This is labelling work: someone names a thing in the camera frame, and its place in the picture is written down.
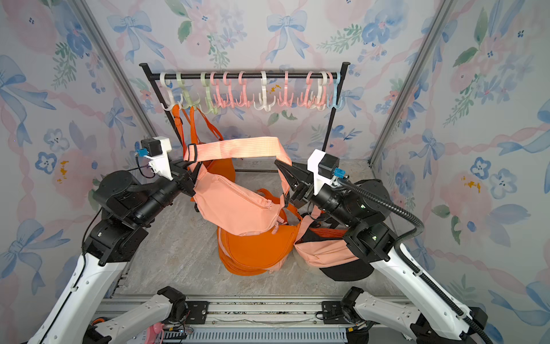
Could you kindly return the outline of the orange sling bag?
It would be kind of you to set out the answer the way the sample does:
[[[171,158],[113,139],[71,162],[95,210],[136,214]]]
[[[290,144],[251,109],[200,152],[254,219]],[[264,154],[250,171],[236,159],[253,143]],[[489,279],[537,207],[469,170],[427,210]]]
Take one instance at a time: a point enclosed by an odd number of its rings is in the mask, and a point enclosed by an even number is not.
[[[232,274],[238,276],[255,276],[262,275],[266,272],[273,273],[282,269],[286,259],[283,259],[281,262],[278,262],[276,265],[269,267],[268,269],[260,269],[255,267],[245,267],[233,261],[232,258],[226,256],[223,252],[219,253],[219,257],[225,266],[225,268]]]
[[[265,272],[273,273],[280,271],[286,261],[286,259],[283,259],[281,262],[277,263],[276,265],[268,268],[268,269],[249,269],[249,268],[243,268],[240,265],[236,264],[231,257],[226,255],[224,252],[224,247],[221,240],[221,230],[218,230],[218,250],[219,250],[219,257],[222,261],[225,268],[234,275],[239,276],[255,276],[255,275],[261,275]]]
[[[218,228],[219,256],[229,272],[254,276],[282,268],[299,233],[288,224],[282,197],[220,179],[209,198],[219,208],[214,222],[229,225],[228,231]]]
[[[200,114],[202,119],[205,121],[207,127],[219,139],[218,141],[213,143],[201,142],[196,130],[197,116],[195,115],[195,112],[198,112]],[[234,168],[232,158],[223,158],[220,153],[215,152],[215,149],[220,148],[221,144],[224,143],[223,136],[221,135],[219,130],[209,122],[207,117],[202,113],[200,109],[195,110],[195,108],[192,107],[190,109],[189,116],[190,139],[191,143],[197,146],[197,155],[200,159],[200,162],[203,163],[204,167],[209,173],[223,176],[229,181],[235,182],[236,170]]]

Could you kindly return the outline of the black crossbody bag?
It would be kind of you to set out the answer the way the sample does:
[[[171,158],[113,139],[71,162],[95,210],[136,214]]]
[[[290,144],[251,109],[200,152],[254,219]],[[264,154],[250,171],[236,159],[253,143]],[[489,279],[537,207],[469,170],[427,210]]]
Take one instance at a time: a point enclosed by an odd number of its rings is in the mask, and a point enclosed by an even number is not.
[[[323,241],[342,241],[342,239],[326,239]],[[363,262],[360,259],[356,259],[352,262],[347,262],[341,265],[335,265],[333,267],[324,267],[320,270],[329,278],[337,282],[355,282],[363,280],[374,272],[374,268]]]

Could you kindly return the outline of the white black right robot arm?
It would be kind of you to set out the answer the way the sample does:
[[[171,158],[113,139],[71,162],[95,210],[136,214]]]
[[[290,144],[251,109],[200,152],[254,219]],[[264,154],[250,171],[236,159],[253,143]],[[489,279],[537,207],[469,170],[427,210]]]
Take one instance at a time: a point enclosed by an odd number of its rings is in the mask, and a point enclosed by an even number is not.
[[[469,308],[445,291],[421,268],[404,242],[420,235],[424,224],[391,202],[377,179],[353,183],[339,169],[338,158],[316,150],[308,163],[275,164],[293,194],[296,207],[317,206],[346,227],[344,247],[353,258],[382,272],[409,299],[409,308],[383,301],[361,288],[350,288],[340,302],[346,321],[392,328],[417,343],[490,343],[488,316]]]

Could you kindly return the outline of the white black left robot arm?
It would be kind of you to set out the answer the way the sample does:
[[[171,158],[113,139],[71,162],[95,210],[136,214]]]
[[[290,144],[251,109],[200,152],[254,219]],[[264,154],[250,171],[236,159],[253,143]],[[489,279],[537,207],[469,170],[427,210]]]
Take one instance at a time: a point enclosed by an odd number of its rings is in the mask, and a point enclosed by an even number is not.
[[[180,194],[194,195],[197,176],[182,160],[170,163],[170,179],[141,184],[129,171],[108,174],[96,197],[100,221],[91,223],[73,276],[30,343],[126,343],[156,323],[181,325],[186,296],[172,287],[107,322],[93,318],[107,290],[124,270],[157,215]]]

